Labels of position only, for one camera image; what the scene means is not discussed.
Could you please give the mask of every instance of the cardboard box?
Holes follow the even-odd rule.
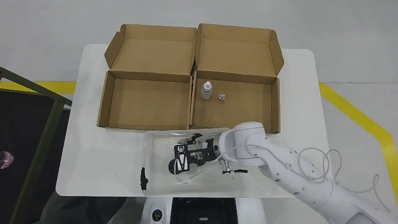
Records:
[[[275,31],[200,24],[195,51],[190,122],[204,128],[233,128],[261,122],[268,133],[280,132],[278,73],[284,65]],[[213,85],[209,100],[201,86]],[[224,101],[218,95],[226,95]]]
[[[97,126],[188,129],[196,28],[124,24],[105,52]]]

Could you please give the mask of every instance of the white floor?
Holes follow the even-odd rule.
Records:
[[[108,43],[123,23],[271,28],[282,47],[312,50],[319,81],[398,147],[397,16],[398,0],[0,0],[0,66],[31,80],[74,81],[84,46]],[[359,190],[380,174],[378,192],[398,213],[379,142],[326,100],[323,109],[330,147],[344,157],[341,182]],[[295,199],[264,199],[264,208],[269,223],[325,223]]]

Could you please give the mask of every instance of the white table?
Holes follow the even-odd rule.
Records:
[[[73,106],[63,147],[56,191],[69,196],[144,196],[139,178],[144,131],[96,126],[105,72],[107,45],[88,45],[83,51]],[[325,120],[313,53],[282,50],[285,65],[279,74],[281,133],[271,141],[296,151],[317,147],[327,151]],[[304,154],[315,165],[320,153]],[[180,197],[291,197],[257,169],[233,192],[178,194]]]

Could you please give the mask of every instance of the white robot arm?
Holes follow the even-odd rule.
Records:
[[[312,207],[331,224],[396,223],[348,190],[324,177],[311,162],[293,149],[273,145],[261,123],[247,122],[223,132],[220,154],[226,161],[260,171],[290,194]]]

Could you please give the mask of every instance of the white dropper bottle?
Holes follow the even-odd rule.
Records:
[[[201,93],[200,93],[201,97],[204,100],[208,100],[212,93],[213,93],[213,86],[211,85],[211,83],[209,81],[205,82],[201,86]]]

